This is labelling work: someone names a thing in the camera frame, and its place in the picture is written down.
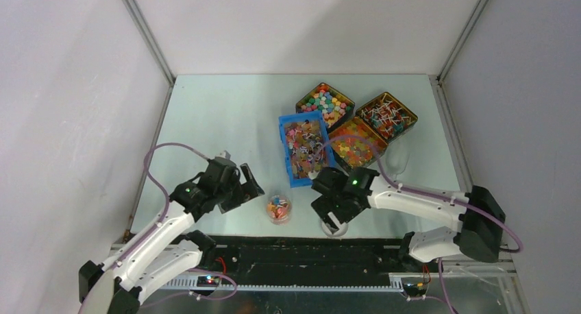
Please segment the silver jar lid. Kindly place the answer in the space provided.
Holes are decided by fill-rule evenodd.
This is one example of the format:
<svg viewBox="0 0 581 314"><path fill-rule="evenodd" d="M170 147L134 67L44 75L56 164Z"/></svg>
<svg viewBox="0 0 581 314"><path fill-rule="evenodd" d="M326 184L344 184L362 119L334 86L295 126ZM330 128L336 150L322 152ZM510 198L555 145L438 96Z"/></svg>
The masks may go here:
<svg viewBox="0 0 581 314"><path fill-rule="evenodd" d="M348 231L348 224L347 223L337 223L334 222L329 224L328 222L321 221L321 229L323 233L332 239L339 239L343 237Z"/></svg>

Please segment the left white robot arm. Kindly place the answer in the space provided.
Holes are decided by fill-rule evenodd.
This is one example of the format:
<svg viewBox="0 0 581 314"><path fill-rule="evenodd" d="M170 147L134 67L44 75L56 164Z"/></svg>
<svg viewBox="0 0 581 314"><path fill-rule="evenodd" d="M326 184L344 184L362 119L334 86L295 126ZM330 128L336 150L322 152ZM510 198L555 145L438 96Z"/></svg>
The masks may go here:
<svg viewBox="0 0 581 314"><path fill-rule="evenodd" d="M165 207L115 254L79 269L80 313L137 313L145 300L182 272L209 270L216 243L191 228L218 208L227 213L264 195L249 165L216 157L177 185Z"/></svg>

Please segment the clear plastic scoop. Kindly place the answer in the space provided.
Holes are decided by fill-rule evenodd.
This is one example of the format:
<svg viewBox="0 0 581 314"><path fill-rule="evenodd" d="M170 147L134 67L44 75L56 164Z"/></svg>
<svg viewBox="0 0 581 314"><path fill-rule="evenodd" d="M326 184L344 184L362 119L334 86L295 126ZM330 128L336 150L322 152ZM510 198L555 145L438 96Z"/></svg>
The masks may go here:
<svg viewBox="0 0 581 314"><path fill-rule="evenodd" d="M385 167L391 179L397 179L406 170L409 157L407 140L400 138L388 145L385 152Z"/></svg>

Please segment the blue plastic candy bin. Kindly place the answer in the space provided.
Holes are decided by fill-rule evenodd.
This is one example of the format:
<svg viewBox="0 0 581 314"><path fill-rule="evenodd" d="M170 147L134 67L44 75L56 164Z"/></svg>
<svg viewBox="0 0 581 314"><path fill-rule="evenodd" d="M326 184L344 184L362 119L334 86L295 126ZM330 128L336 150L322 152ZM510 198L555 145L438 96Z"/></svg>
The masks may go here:
<svg viewBox="0 0 581 314"><path fill-rule="evenodd" d="M309 173L336 166L332 149L324 144L330 138L321 112L280 116L278 128L291 188L310 186Z"/></svg>

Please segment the clear plastic jar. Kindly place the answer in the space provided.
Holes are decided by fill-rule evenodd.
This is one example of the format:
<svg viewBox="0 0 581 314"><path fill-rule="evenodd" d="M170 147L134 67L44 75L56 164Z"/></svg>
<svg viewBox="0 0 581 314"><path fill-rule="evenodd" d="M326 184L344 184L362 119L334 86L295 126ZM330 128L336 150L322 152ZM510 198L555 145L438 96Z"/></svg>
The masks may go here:
<svg viewBox="0 0 581 314"><path fill-rule="evenodd" d="M292 202L283 195L274 195L269 199L266 212L273 224L285 224L291 218Z"/></svg>

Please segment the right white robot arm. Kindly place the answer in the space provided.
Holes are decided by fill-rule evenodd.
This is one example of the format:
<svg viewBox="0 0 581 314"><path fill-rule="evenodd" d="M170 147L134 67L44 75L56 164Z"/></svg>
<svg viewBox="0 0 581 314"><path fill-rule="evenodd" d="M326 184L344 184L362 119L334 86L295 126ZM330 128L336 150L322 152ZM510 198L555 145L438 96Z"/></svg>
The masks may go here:
<svg viewBox="0 0 581 314"><path fill-rule="evenodd" d="M459 193L406 186L364 167L350 174L325 167L309 177L320 195L311 207L332 236L367 209L397 211L438 223L435 229L405 234L398 261L406 271L458 254L483 263L499 259L506 216L484 187Z"/></svg>

